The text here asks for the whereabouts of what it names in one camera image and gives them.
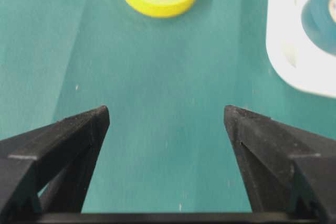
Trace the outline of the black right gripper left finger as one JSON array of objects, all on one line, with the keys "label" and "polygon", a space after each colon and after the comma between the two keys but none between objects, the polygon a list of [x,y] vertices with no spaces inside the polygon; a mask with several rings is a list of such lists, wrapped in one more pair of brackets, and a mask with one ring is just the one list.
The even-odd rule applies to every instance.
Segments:
[{"label": "black right gripper left finger", "polygon": [[1,140],[1,218],[80,213],[109,125],[100,106]]}]

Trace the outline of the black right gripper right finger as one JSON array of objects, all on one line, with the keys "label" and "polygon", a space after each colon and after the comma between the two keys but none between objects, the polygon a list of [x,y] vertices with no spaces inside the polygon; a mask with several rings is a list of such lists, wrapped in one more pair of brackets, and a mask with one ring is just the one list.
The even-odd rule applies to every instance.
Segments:
[{"label": "black right gripper right finger", "polygon": [[252,211],[335,218],[335,140],[233,105],[224,126]]}]

